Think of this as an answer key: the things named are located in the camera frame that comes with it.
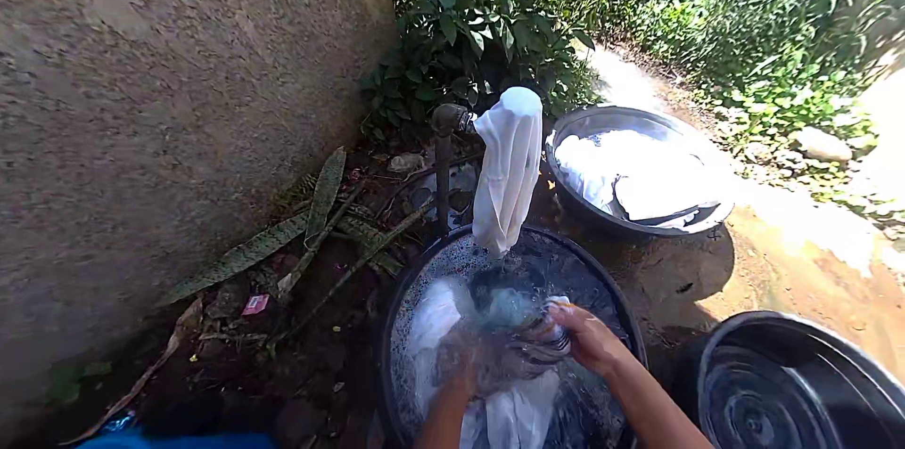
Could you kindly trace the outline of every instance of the forearm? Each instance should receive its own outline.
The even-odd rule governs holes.
[[[698,428],[634,356],[598,370],[645,449],[712,449]]]
[[[431,412],[414,444],[415,449],[457,449],[468,400],[466,388],[455,380],[444,385],[431,404]]]

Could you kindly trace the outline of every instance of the dirt ground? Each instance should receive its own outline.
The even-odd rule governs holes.
[[[595,67],[605,98],[647,105],[710,134],[714,119],[694,105],[680,73],[625,48],[598,48],[594,55],[603,57]],[[622,253],[608,261],[620,255],[612,250],[597,254],[624,271],[616,276],[648,326],[651,353],[661,346],[658,339],[669,349],[676,335],[710,330],[741,311],[777,310],[831,328],[905,381],[905,296],[883,259],[893,253],[891,243],[841,207],[735,181],[735,210],[715,234],[658,239],[628,253],[634,260],[623,261]],[[560,218],[561,231],[583,244],[586,229],[567,214]]]
[[[632,64],[625,51],[610,53],[598,66],[601,87],[610,98],[620,97],[619,86],[634,83],[621,92],[633,98],[630,103],[656,105],[707,132],[712,122],[689,104],[691,98],[673,74],[650,75]],[[604,80],[614,72],[620,80]],[[387,178],[385,158],[375,160],[367,150],[353,157],[350,168],[358,168],[358,176],[369,183],[364,199],[374,212],[388,206],[383,219],[392,226],[402,218],[405,203],[389,200],[403,191],[403,183]],[[610,270],[641,326],[650,370],[667,388],[677,379],[674,365],[683,343],[748,310],[794,313],[830,327],[899,380],[905,378],[903,293],[882,261],[889,243],[850,212],[737,180],[735,210],[713,231],[628,242],[564,211],[556,179],[542,165],[526,223],[567,236]],[[432,240],[430,227],[415,228],[396,256],[412,260]],[[284,273],[299,254],[290,244],[267,266]],[[254,429],[273,433],[284,447],[379,447],[383,436],[376,415],[375,348],[395,280],[360,271],[321,316],[273,352],[256,339],[243,339],[306,313],[355,260],[352,243],[329,240],[293,303],[284,310],[224,318],[222,327],[217,326],[239,338],[200,340],[196,334],[180,345],[126,411],[133,410],[143,426],[158,434]],[[247,278],[235,281],[245,281],[236,288],[249,288]],[[216,296],[217,289],[206,293],[206,305],[216,303]],[[187,305],[162,310],[145,333],[110,356],[111,374],[85,380],[76,403],[49,408],[33,421],[31,434],[13,446],[53,447],[93,424],[157,359]]]

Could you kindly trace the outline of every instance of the metal pipe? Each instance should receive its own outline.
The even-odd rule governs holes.
[[[436,132],[434,152],[437,165],[437,229],[440,236],[449,234],[450,161],[453,158],[453,131],[474,132],[473,114],[468,108],[446,103],[438,106],[431,116],[431,128]]]

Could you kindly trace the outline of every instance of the concrete wall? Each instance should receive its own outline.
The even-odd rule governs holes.
[[[356,139],[391,0],[0,0],[0,445]]]

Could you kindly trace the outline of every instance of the white laundry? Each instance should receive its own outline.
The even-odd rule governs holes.
[[[525,222],[540,166],[540,97],[511,87],[474,121],[487,150],[474,194],[474,242],[494,258],[508,251]]]
[[[508,304],[509,297],[508,293],[502,294],[501,303]],[[461,278],[435,280],[415,308],[406,350],[414,359],[414,395],[423,418],[427,418],[430,401],[438,389],[437,346],[464,314],[488,316],[477,315],[473,310]],[[508,313],[502,316],[518,318]],[[558,391],[559,375],[549,369],[530,380],[515,380],[486,400],[472,401],[462,418],[459,448],[474,447],[486,428],[487,441],[481,442],[489,442],[491,449],[539,449],[547,439]]]
[[[566,182],[600,210],[682,228],[714,206],[714,179],[695,155],[631,130],[566,137],[554,153]]]

